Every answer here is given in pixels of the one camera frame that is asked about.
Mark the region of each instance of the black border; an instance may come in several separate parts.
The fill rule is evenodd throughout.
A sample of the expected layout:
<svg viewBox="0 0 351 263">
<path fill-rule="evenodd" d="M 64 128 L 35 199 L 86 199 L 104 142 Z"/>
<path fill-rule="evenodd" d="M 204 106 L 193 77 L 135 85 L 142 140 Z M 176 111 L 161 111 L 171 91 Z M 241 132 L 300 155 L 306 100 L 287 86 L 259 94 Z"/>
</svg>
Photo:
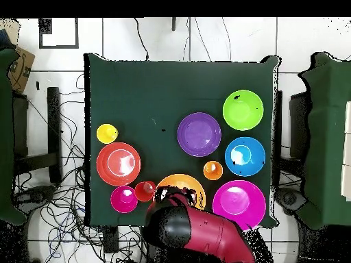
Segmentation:
<svg viewBox="0 0 351 263">
<path fill-rule="evenodd" d="M 74 45 L 43 45 L 43 34 L 52 34 L 52 18 L 48 27 L 43 27 L 43 18 L 38 19 L 39 25 L 39 49 L 79 49 L 78 18 L 74 18 L 75 24 L 75 44 Z"/>
<path fill-rule="evenodd" d="M 84 59 L 84 126 L 85 126 L 85 155 L 84 155 L 84 190 L 85 190 L 85 217 L 84 224 L 90 226 L 91 198 L 90 198 L 90 60 L 89 53 L 83 55 Z"/>
</svg>

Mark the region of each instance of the black chair leg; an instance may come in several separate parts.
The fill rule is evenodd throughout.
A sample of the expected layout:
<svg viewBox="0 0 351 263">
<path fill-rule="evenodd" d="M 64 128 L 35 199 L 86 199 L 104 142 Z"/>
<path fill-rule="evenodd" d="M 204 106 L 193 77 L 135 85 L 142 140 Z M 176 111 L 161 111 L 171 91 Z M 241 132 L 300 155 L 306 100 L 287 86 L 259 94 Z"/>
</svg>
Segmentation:
<svg viewBox="0 0 351 263">
<path fill-rule="evenodd" d="M 176 21 L 177 20 L 177 17 L 172 17 L 172 31 L 174 32 L 176 30 Z"/>
</svg>

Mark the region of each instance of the orange cup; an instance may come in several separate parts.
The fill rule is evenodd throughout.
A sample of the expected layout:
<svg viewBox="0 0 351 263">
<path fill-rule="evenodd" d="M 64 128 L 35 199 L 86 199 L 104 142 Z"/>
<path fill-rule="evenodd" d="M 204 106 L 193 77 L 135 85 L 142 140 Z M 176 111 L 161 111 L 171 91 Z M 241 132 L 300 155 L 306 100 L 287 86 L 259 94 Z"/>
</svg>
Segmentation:
<svg viewBox="0 0 351 263">
<path fill-rule="evenodd" d="M 223 175 L 223 166 L 216 161 L 207 162 L 204 166 L 204 176 L 211 180 L 215 181 Z"/>
<path fill-rule="evenodd" d="M 152 199 L 156 186 L 152 181 L 142 181 L 135 187 L 135 196 L 139 201 L 149 201 Z"/>
</svg>

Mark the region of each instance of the table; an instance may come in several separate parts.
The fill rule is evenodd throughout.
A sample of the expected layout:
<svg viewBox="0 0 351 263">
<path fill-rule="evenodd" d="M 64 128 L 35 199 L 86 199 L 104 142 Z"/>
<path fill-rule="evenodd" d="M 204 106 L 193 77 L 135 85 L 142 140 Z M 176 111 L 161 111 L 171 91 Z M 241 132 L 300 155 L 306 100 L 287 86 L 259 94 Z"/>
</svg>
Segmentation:
<svg viewBox="0 0 351 263">
<path fill-rule="evenodd" d="M 266 214 L 262 226 L 273 227 L 269 215 L 271 183 L 271 120 L 274 104 L 274 68 L 279 58 L 266 57 L 255 62 L 111 62 L 94 54 L 84 55 L 86 90 L 86 223 L 89 225 L 144 225 L 150 205 L 138 203 L 128 214 L 120 214 L 110 205 L 113 186 L 97 173 L 96 159 L 103 148 L 96 137 L 97 128 L 110 123 L 119 130 L 116 142 L 132 145 L 141 157 L 141 171 L 130 184 L 152 180 L 157 184 L 164 177 L 184 173 L 196 178 L 206 192 L 205 210 L 212 212 L 217 189 L 227 181 L 245 179 L 256 184 L 266 198 Z M 251 90 L 263 101 L 261 122 L 249 131 L 229 127 L 222 116 L 226 98 L 236 90 Z M 221 144 L 203 158 L 187 155 L 177 141 L 180 121 L 190 113 L 205 112 L 221 126 Z M 266 152 L 266 163 L 251 177 L 231 173 L 224 161 L 228 144 L 239 136 L 256 138 Z M 202 169 L 207 161 L 223 165 L 223 176 L 207 180 Z"/>
</svg>

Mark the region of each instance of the orange plate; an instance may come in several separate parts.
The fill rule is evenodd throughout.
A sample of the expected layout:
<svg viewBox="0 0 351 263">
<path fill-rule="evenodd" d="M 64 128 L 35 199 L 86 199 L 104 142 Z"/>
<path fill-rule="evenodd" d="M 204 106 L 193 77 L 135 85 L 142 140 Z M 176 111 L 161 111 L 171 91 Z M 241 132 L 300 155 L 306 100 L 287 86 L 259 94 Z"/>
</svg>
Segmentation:
<svg viewBox="0 0 351 263">
<path fill-rule="evenodd" d="M 205 208 L 206 195 L 204 188 L 202 188 L 202 185 L 190 175 L 183 175 L 179 173 L 175 175 L 169 175 L 168 177 L 165 177 L 162 181 L 160 181 L 156 188 L 158 188 L 159 186 L 176 186 L 180 189 L 183 189 L 183 187 L 185 187 L 189 190 L 195 190 L 195 207 L 200 210 L 203 210 Z"/>
<path fill-rule="evenodd" d="M 97 156 L 97 172 L 104 182 L 112 186 L 125 186 L 138 176 L 141 161 L 138 152 L 127 143 L 106 145 Z"/>
</svg>

